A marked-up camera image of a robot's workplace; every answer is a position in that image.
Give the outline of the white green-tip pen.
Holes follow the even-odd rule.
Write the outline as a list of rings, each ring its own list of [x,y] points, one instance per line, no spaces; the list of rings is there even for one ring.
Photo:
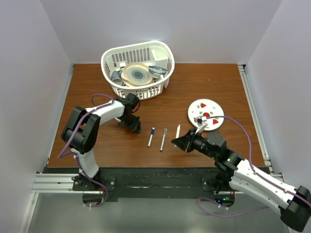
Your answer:
[[[175,138],[178,138],[180,135],[180,129],[181,129],[181,125],[179,124],[176,128],[176,134],[175,134]]]

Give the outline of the white thin pen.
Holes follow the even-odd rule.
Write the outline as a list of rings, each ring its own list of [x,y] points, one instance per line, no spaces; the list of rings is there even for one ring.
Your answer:
[[[153,135],[150,134],[150,138],[149,138],[148,145],[147,145],[148,148],[151,146],[152,139],[153,139]]]

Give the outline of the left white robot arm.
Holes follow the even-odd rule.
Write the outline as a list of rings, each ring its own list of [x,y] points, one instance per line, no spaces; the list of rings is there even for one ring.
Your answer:
[[[89,190],[103,189],[100,169],[95,161],[93,148],[95,146],[99,127],[115,119],[119,125],[135,132],[141,132],[140,117],[134,113],[140,108],[139,98],[130,93],[125,98],[103,96],[110,101],[91,108],[75,107],[63,131],[61,139],[66,143],[57,158],[72,154],[79,167],[79,179]]]

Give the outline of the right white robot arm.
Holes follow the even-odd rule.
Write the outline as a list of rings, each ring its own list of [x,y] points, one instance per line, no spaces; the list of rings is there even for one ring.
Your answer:
[[[190,129],[172,143],[185,152],[196,150],[212,158],[220,171],[216,179],[219,189],[241,191],[278,213],[289,228],[304,231],[311,217],[311,193],[306,187],[294,187],[250,165],[247,159],[227,147],[218,132],[202,137]]]

